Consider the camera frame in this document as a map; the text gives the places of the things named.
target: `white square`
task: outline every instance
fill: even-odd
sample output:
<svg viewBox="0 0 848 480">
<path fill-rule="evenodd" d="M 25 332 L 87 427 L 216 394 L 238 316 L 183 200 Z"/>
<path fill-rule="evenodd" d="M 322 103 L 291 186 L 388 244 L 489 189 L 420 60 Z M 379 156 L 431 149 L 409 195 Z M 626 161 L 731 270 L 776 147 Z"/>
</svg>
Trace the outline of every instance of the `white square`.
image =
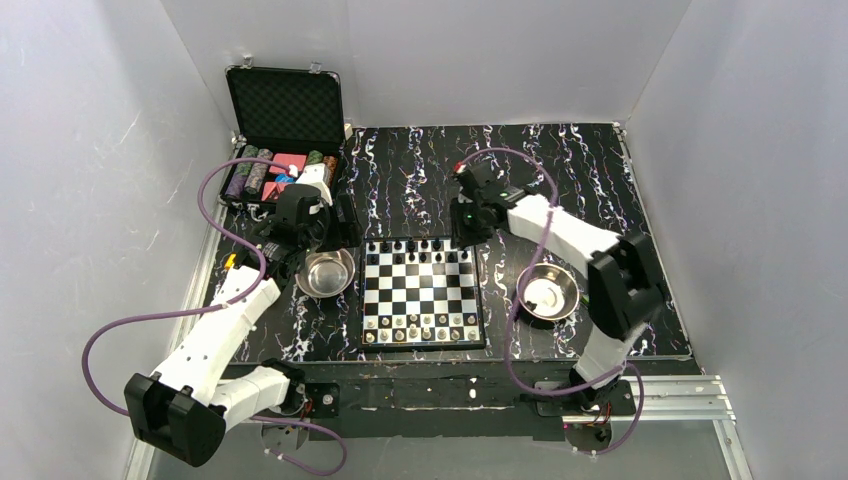
<svg viewBox="0 0 848 480">
<path fill-rule="evenodd" d="M 380 317 L 377 315 L 365 315 L 362 319 L 364 327 L 372 330 L 380 326 Z"/>
<path fill-rule="evenodd" d="M 436 300 L 433 302 L 433 308 L 435 310 L 436 315 L 447 315 L 448 313 L 448 301 L 447 300 Z"/>
<path fill-rule="evenodd" d="M 462 301 L 462 312 L 463 313 L 473 313 L 475 316 L 477 315 L 477 300 L 463 300 Z"/>
</svg>

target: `white wall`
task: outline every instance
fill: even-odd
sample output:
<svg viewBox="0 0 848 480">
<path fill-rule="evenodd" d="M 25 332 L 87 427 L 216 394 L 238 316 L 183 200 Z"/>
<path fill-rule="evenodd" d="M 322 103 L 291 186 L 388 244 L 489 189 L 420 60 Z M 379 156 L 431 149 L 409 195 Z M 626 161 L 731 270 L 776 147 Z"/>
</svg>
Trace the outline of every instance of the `white wall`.
<svg viewBox="0 0 848 480">
<path fill-rule="evenodd" d="M 635 171 L 698 360 L 757 478 L 841 478 L 848 4 L 696 1 L 632 119 Z"/>
<path fill-rule="evenodd" d="M 222 72 L 244 53 L 337 71 L 357 125 L 625 119 L 689 2 L 163 3 L 235 128 Z"/>
<path fill-rule="evenodd" d="M 0 15 L 0 476 L 122 477 L 126 418 L 86 388 L 100 325 L 175 309 L 205 224 L 195 195 L 228 129 L 158 0 L 4 2 Z M 173 321 L 95 346 L 123 405 Z"/>
</svg>

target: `open case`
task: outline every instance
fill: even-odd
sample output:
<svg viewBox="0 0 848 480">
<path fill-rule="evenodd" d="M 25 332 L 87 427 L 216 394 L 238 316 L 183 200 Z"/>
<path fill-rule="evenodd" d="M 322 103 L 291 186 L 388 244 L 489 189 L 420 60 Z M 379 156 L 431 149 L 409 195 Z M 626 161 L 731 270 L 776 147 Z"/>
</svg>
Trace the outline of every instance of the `open case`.
<svg viewBox="0 0 848 480">
<path fill-rule="evenodd" d="M 226 76 L 240 132 L 237 156 L 242 157 L 245 147 L 253 145 L 274 154 L 318 151 L 334 157 L 337 163 L 328 187 L 335 197 L 338 178 L 347 167 L 342 155 L 345 130 L 339 76 L 315 68 L 289 70 L 250 64 L 230 66 Z M 274 208 L 275 197 L 263 200 L 263 189 L 279 179 L 279 169 L 265 172 L 258 193 L 244 189 L 237 196 L 227 194 L 235 174 L 236 168 L 231 168 L 218 195 L 221 202 L 235 208 Z"/>
</svg>

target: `pink block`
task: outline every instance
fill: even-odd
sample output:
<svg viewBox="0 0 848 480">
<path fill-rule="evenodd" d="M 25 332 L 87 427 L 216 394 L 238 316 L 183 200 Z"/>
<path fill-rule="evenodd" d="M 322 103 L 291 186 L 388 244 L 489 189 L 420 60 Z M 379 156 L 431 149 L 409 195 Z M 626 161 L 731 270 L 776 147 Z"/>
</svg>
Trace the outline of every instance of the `pink block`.
<svg viewBox="0 0 848 480">
<path fill-rule="evenodd" d="M 303 166 L 306 165 L 306 155 L 295 155 L 293 153 L 278 153 L 271 160 L 274 163 L 280 164 L 279 167 L 273 166 L 269 170 L 271 173 L 289 173 L 289 166 L 297 167 L 298 172 L 303 171 Z"/>
</svg>

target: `stack of poker chips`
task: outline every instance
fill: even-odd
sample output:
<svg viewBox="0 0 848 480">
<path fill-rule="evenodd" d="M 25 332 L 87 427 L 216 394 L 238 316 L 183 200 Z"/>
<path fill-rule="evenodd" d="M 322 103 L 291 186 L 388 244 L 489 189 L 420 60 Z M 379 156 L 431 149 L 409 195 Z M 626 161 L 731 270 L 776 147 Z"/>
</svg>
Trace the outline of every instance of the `stack of poker chips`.
<svg viewBox="0 0 848 480">
<path fill-rule="evenodd" d="M 263 148 L 259 150 L 258 158 L 270 161 L 274 156 L 271 150 Z M 247 181 L 244 184 L 244 191 L 256 195 L 262 189 L 262 182 L 265 180 L 265 173 L 268 171 L 268 165 L 262 163 L 254 163 L 250 169 L 250 175 L 247 176 Z"/>
<path fill-rule="evenodd" d="M 241 157 L 256 158 L 258 153 L 258 148 L 253 145 L 248 145 L 244 147 L 244 152 L 242 152 Z M 241 196 L 241 192 L 244 190 L 244 184 L 247 182 L 247 177 L 250 175 L 253 165 L 253 163 L 249 162 L 239 163 L 236 165 L 236 171 L 233 173 L 232 178 L 230 178 L 230 184 L 227 185 L 227 191 L 224 192 L 224 196 L 230 199 L 237 199 Z"/>
</svg>

